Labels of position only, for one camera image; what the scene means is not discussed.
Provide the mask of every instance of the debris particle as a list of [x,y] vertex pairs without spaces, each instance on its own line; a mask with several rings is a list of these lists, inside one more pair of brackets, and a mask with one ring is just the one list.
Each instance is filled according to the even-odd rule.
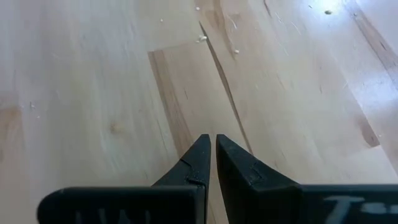
[[203,42],[203,41],[205,41],[205,40],[207,40],[207,36],[205,36],[205,35],[200,35],[200,36],[199,36],[199,39],[197,40],[197,43]]

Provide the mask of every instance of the light wood plank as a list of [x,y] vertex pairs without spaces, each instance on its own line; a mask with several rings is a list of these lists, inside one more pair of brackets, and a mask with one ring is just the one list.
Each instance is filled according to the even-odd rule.
[[[301,182],[351,181],[333,178],[335,166],[380,181],[371,175],[377,166],[345,164],[379,141],[329,47],[312,33],[330,21],[324,11],[307,15],[308,1],[199,2],[254,155]],[[309,23],[320,16],[320,25]],[[385,178],[397,180],[392,169]]]
[[383,38],[378,27],[370,23],[368,15],[354,1],[338,7],[335,15],[329,16],[331,19],[325,19],[320,12],[314,14],[312,11],[317,5],[312,5],[313,9],[307,9],[307,15],[312,16],[306,19],[307,30],[312,38],[328,46],[327,53],[346,78],[346,88],[353,92],[397,170],[398,92],[393,80],[398,74],[395,65],[398,60],[389,46],[391,43]]
[[17,93],[0,92],[0,217],[3,223],[34,222],[24,146]]
[[398,9],[397,1],[380,0],[355,0],[364,12],[369,22],[398,54],[398,26],[395,25]]
[[202,35],[193,1],[133,1],[148,51],[194,42]]
[[[2,189],[25,183],[24,172],[29,177],[21,184],[26,189],[1,193],[22,197],[26,190],[31,201],[30,212],[21,215],[2,200],[2,212],[33,220],[40,200],[58,188],[150,185],[176,163],[147,50],[134,33],[131,1],[0,5],[8,31],[0,37],[7,47],[1,55],[11,53],[2,64],[11,79],[2,79],[15,82],[25,152],[19,152],[20,141],[7,147],[15,147],[16,155],[5,157],[3,166],[13,163],[21,175],[17,169],[15,176],[2,175],[8,183]],[[7,142],[14,142],[12,136]]]
[[216,171],[215,137],[224,133],[246,149],[247,145],[211,52],[206,42],[202,42],[169,47],[149,55],[180,155],[200,134],[210,134],[213,150],[208,223],[226,223]]

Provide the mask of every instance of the black plastic jaw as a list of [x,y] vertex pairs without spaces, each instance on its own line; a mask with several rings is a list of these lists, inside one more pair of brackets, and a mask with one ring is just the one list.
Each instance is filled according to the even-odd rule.
[[200,136],[152,187],[58,190],[41,201],[39,223],[206,223],[210,147]]
[[300,185],[217,135],[230,224],[398,223],[398,185]]

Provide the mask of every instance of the black tool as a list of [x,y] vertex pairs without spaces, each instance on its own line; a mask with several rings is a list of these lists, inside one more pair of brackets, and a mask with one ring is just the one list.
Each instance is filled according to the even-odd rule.
[[[397,185],[300,185],[224,135],[218,176],[230,224],[398,223]],[[152,187],[70,188],[43,199],[47,223],[205,223],[210,139],[202,135]]]

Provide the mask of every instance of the wooden floor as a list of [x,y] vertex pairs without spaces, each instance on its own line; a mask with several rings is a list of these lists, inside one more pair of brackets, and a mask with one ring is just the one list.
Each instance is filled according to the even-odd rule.
[[[201,133],[301,183],[397,183],[397,10],[0,0],[1,223],[61,187],[153,184]],[[212,168],[208,223],[227,223]]]

